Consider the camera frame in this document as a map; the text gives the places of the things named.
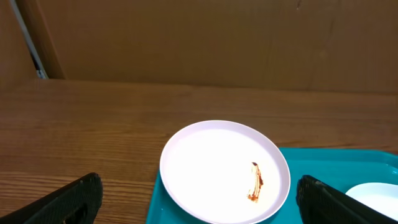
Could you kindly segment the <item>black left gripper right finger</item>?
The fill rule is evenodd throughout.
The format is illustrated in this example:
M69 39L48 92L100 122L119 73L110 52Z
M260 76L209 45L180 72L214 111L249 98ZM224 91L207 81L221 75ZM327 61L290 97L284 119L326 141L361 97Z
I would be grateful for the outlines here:
M296 203L303 224L397 224L311 175L299 179Z

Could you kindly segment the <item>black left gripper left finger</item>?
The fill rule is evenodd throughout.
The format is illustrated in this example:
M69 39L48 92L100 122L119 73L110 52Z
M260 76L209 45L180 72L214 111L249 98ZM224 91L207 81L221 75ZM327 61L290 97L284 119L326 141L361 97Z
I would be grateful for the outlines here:
M92 224L102 199L101 178L92 172L1 217L1 224Z

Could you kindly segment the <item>white plate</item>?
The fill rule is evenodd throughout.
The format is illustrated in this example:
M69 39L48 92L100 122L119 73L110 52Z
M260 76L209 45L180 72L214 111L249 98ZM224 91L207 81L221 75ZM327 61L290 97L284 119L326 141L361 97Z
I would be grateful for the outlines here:
M370 182L350 188L346 195L397 221L397 185Z

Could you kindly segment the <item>pink-white plate with sauce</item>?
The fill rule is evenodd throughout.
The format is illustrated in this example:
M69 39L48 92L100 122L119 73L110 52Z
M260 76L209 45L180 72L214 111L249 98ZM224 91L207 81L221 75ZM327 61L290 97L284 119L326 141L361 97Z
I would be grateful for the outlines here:
M207 223L259 223L276 214L290 193L285 157L265 135L224 120L177 131L159 163L172 200Z

